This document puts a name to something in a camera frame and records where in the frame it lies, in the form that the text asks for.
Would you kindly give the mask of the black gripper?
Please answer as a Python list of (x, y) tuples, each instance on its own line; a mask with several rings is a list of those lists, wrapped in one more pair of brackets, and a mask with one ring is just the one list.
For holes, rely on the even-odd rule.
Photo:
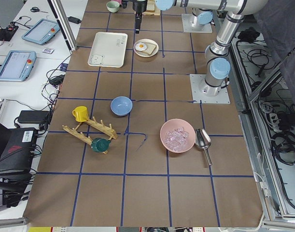
[(135, 33), (139, 34), (140, 26), (142, 22), (142, 13), (147, 9), (147, 0), (134, 0), (132, 9), (136, 12), (135, 14)]

